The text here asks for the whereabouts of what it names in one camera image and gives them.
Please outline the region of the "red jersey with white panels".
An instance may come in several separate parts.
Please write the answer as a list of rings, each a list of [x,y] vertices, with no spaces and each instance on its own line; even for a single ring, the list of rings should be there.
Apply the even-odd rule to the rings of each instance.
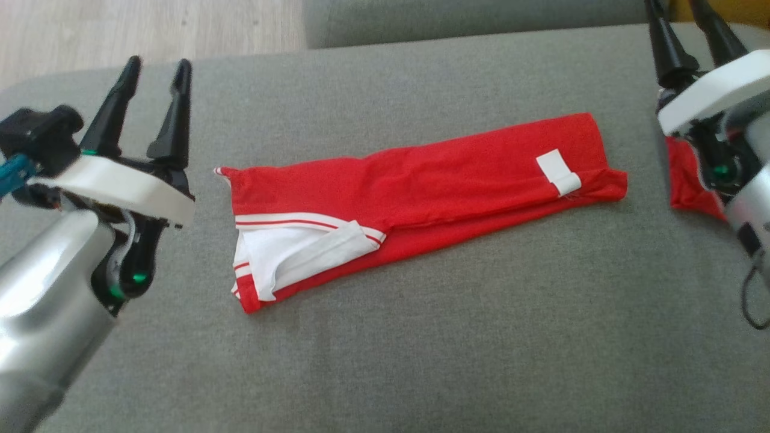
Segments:
[[[246,313],[369,268],[566,209],[622,200],[593,116],[579,113],[362,157],[220,167]]]

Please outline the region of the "grey fabric sofa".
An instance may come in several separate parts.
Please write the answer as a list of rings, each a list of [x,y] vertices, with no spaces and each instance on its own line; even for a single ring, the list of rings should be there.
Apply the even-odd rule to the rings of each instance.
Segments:
[[[38,433],[770,433],[770,331],[726,225],[668,204],[646,25],[193,61],[195,220]],[[590,112],[618,203],[335,280],[230,294],[218,165],[366,156]]]

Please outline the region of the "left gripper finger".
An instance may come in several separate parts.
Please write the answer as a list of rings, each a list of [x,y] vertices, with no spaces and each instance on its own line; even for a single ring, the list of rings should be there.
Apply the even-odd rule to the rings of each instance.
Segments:
[[[80,143],[85,155],[118,158],[123,151],[119,139],[123,133],[129,102],[137,91],[142,69],[142,58],[134,55],[127,60],[123,71],[108,92]]]
[[[149,159],[174,170],[184,170],[189,165],[192,73],[190,61],[182,58],[170,83],[170,106],[156,139],[146,151]]]

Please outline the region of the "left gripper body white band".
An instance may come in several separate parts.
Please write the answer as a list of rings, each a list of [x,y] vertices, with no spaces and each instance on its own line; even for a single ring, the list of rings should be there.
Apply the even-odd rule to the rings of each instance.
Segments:
[[[86,153],[27,181],[27,205],[65,216],[27,254],[27,308],[66,301],[116,315],[151,288],[160,238],[193,221],[184,168]]]

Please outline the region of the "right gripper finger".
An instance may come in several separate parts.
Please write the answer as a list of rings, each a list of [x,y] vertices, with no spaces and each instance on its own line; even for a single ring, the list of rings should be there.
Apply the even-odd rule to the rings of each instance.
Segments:
[[[749,53],[740,38],[707,0],[688,0],[693,19],[703,32],[715,68]]]
[[[658,85],[682,91],[696,81],[698,60],[685,52],[660,0],[644,0]]]

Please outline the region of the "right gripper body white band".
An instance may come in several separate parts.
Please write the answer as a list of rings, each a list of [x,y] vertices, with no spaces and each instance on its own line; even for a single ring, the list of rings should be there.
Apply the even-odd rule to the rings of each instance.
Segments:
[[[707,72],[658,111],[695,150],[703,185],[724,199],[770,199],[770,49]]]

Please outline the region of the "red shorts with white stripe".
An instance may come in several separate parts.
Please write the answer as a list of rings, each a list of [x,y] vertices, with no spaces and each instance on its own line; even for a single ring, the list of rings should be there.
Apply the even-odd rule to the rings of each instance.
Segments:
[[[726,222],[717,195],[707,189],[700,176],[695,149],[685,140],[666,137],[670,205],[673,209],[693,211]]]

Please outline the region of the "grey sofa backrest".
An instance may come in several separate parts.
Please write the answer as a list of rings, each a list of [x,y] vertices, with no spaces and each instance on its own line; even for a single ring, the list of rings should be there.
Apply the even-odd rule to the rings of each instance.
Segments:
[[[646,20],[642,0],[301,0],[301,6],[311,49]]]

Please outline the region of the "yellow sofa cushion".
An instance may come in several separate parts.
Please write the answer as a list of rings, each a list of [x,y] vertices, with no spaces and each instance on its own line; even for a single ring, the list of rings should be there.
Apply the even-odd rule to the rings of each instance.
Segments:
[[[706,0],[728,23],[770,29],[770,0]],[[689,0],[670,0],[671,21],[695,21]]]

